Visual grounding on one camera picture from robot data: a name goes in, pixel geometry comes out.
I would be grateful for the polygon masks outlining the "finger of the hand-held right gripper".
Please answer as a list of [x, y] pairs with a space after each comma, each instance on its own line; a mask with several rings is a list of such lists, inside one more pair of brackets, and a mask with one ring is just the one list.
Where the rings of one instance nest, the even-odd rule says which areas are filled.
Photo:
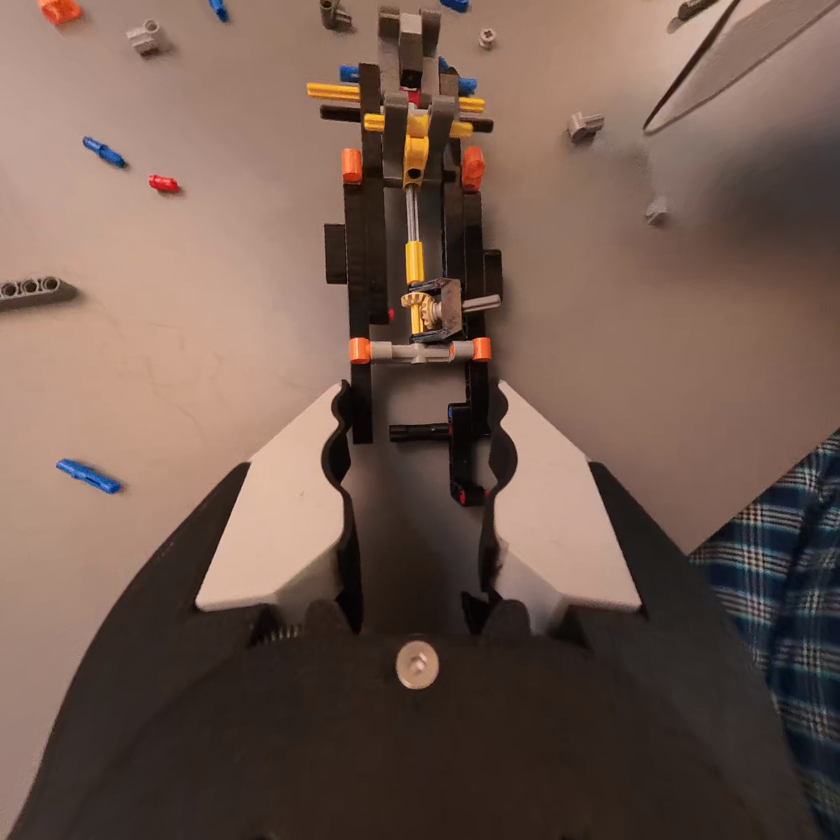
[[662, 133], [707, 105], [826, 16], [826, 1], [729, 2], [646, 117], [642, 133]]

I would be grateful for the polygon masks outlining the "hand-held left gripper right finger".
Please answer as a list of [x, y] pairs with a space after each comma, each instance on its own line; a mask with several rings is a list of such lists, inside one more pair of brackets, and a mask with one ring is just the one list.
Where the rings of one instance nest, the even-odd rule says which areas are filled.
[[523, 603], [530, 617], [571, 606], [636, 613], [642, 600], [584, 452], [503, 380], [489, 420], [481, 591]]

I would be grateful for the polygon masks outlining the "small dark grey lego piece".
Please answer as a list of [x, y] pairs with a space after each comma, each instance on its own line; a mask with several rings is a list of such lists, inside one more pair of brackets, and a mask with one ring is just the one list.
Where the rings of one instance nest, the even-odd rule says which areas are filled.
[[674, 17], [668, 23], [666, 33], [675, 33], [678, 28], [717, 3], [718, 1], [716, 0], [682, 2], [679, 5]]

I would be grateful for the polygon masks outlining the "short blue lego pin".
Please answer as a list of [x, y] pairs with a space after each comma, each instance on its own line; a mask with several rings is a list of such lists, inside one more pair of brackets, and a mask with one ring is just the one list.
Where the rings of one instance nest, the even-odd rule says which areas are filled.
[[128, 162], [126, 162], [121, 153], [115, 151], [106, 143], [97, 141], [91, 136], [83, 136], [81, 141], [87, 150], [94, 153], [99, 159], [107, 162], [109, 165], [119, 169], [124, 169], [128, 166]]
[[118, 480], [70, 458], [59, 460], [56, 468], [68, 477], [110, 496], [120, 493], [123, 488]]

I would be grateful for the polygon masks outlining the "black lego chassis assembly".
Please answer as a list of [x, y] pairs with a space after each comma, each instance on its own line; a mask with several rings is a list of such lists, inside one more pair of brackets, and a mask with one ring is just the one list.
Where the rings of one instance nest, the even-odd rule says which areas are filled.
[[[501, 252], [484, 247], [476, 133], [490, 133], [475, 82], [438, 54], [441, 15], [380, 6], [378, 61], [342, 66], [340, 84], [308, 84], [324, 120], [358, 123], [361, 148], [341, 153], [342, 224], [324, 226], [325, 277], [347, 287], [353, 441], [373, 442], [373, 364], [462, 364], [465, 400], [444, 423], [391, 425], [395, 444], [445, 442], [452, 498], [465, 508], [489, 491], [474, 477], [474, 446], [490, 435], [486, 312], [501, 305]], [[373, 340], [392, 323], [385, 194], [406, 205], [405, 343]]]

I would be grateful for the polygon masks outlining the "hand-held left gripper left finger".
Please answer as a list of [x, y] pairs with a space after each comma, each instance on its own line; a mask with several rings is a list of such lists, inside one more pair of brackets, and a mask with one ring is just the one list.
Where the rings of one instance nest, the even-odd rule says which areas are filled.
[[342, 487], [352, 421], [350, 385], [340, 381], [250, 457], [196, 595], [199, 610], [270, 606], [288, 626], [328, 600], [361, 630], [360, 545]]

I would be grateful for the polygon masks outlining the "long grey lego beam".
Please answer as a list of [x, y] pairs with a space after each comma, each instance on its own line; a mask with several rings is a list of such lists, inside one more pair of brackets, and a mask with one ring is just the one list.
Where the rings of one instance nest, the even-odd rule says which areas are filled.
[[1, 283], [1, 312], [72, 301], [77, 295], [74, 286], [56, 276], [4, 280]]

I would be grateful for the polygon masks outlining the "person's plaid shirt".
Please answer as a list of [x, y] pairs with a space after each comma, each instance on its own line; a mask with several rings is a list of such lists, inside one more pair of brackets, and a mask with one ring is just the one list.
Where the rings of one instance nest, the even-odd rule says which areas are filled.
[[817, 824], [839, 838], [839, 432], [690, 560], [763, 675]]

